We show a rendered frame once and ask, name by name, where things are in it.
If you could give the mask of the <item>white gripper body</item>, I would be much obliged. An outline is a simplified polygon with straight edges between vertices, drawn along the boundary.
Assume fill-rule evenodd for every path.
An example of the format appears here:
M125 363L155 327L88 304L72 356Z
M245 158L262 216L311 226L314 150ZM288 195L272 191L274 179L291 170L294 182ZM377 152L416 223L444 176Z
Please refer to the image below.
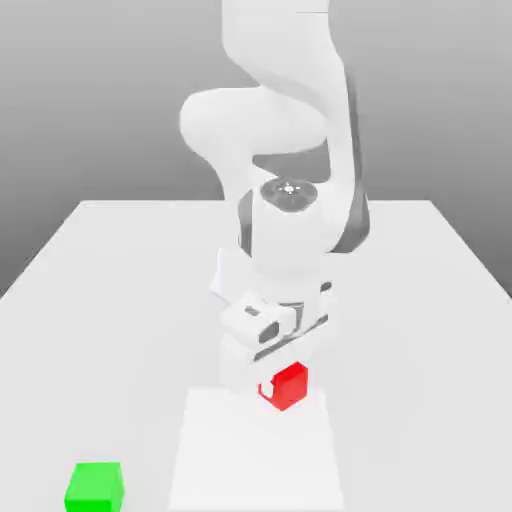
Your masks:
M319 322L300 336L263 350L262 356L243 346L230 334L220 340L218 367L220 383L235 391L256 389L273 376L296 362L306 364L322 349L335 341L335 317Z

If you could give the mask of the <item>small green cube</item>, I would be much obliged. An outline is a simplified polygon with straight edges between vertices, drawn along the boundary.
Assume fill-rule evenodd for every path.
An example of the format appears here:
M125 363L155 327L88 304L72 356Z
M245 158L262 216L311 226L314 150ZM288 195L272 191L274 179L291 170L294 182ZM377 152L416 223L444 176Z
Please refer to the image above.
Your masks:
M121 512L124 483L119 462L75 465L64 495L66 512Z

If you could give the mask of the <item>small red cube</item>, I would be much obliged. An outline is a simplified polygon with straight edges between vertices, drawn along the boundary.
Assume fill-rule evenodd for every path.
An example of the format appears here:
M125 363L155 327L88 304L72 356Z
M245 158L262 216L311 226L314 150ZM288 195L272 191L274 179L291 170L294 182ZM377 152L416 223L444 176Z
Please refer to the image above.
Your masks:
M308 368L300 362L288 366L274 376L275 395L264 398L280 411L285 411L307 396Z

